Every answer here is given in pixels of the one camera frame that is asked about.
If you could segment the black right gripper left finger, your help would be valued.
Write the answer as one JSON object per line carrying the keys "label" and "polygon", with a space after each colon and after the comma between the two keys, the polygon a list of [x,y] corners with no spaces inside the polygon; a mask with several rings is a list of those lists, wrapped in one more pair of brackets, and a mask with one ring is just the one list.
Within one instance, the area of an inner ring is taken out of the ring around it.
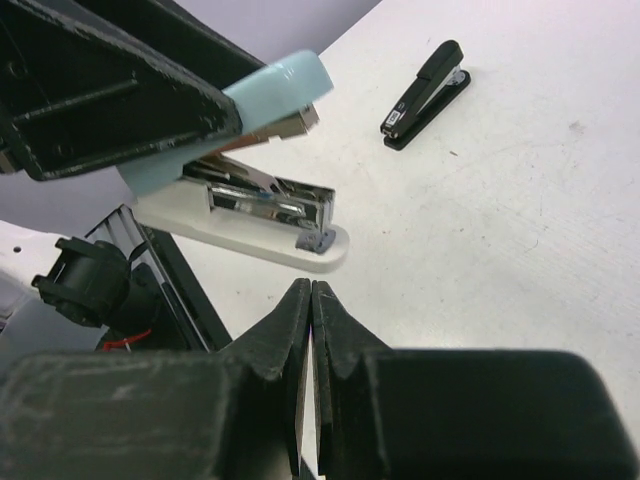
{"label": "black right gripper left finger", "polygon": [[1,385],[5,479],[306,479],[310,283],[216,353],[47,353]]}

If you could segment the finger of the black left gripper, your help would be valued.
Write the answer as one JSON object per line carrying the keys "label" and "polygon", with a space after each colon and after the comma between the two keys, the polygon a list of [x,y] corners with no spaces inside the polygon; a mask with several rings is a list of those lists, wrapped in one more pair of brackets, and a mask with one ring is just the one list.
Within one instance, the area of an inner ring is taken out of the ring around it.
{"label": "finger of the black left gripper", "polygon": [[1,171],[50,181],[239,134],[261,62],[174,1],[5,1]]}

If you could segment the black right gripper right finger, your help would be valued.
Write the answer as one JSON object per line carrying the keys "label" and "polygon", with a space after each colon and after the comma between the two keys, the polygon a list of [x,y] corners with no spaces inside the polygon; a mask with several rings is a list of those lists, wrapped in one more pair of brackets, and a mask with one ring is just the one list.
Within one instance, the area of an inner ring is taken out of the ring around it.
{"label": "black right gripper right finger", "polygon": [[394,349],[330,285],[311,293],[317,465],[328,479],[635,479],[639,457],[582,357]]}

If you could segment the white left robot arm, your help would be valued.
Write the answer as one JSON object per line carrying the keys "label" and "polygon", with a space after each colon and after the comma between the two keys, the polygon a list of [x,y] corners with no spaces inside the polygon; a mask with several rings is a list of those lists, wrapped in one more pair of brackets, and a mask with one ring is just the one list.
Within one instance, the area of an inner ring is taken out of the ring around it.
{"label": "white left robot arm", "polygon": [[[174,1],[5,1],[1,172],[44,182],[115,167],[150,179],[225,176],[240,130],[222,92],[261,67]],[[53,240],[26,286],[102,349],[218,350],[229,334],[175,241],[120,207],[87,235]]]}

